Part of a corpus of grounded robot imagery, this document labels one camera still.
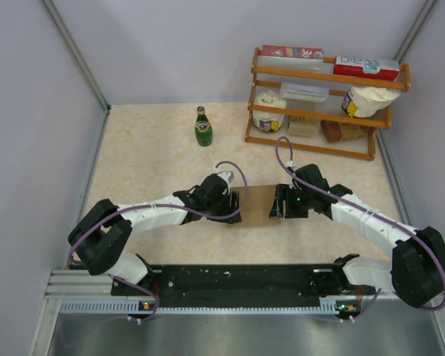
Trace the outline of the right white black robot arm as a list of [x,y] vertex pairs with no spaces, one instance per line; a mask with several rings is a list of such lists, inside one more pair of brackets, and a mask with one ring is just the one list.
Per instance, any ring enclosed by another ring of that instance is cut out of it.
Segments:
[[333,272],[333,288],[349,293],[356,286],[372,286],[394,293],[414,308],[432,309],[431,300],[442,296],[437,310],[445,306],[445,243],[441,233],[396,222],[369,207],[343,185],[330,186],[315,164],[283,170],[291,184],[283,186],[288,201],[294,203],[299,217],[309,211],[352,228],[380,248],[387,256],[376,260],[352,255],[340,261]]

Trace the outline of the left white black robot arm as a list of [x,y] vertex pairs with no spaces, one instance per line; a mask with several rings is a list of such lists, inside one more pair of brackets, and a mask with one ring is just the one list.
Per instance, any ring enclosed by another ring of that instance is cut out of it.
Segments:
[[145,294],[154,283],[151,267],[142,257],[125,251],[130,237],[203,217],[219,223],[240,222],[239,194],[231,190],[233,178],[230,171],[213,173],[189,190],[139,205],[100,200],[70,232],[67,241],[89,274],[119,277],[137,294]]

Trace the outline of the brown cardboard box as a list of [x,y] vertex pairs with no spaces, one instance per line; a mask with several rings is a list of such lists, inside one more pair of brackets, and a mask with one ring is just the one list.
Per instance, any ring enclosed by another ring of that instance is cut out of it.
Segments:
[[227,228],[262,228],[280,225],[278,217],[270,218],[274,203],[275,185],[255,185],[248,187],[248,200],[240,212],[241,221],[227,224]]

